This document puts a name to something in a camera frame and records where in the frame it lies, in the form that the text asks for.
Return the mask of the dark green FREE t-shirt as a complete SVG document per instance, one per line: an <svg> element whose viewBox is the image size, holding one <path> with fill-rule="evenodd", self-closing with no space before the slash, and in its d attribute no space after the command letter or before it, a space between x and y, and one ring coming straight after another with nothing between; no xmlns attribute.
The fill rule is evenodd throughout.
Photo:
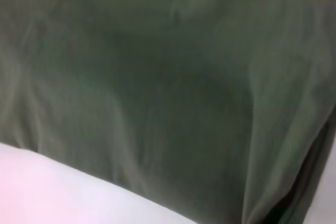
<svg viewBox="0 0 336 224"><path fill-rule="evenodd" d="M336 0L0 0L0 143L199 224L303 224Z"/></svg>

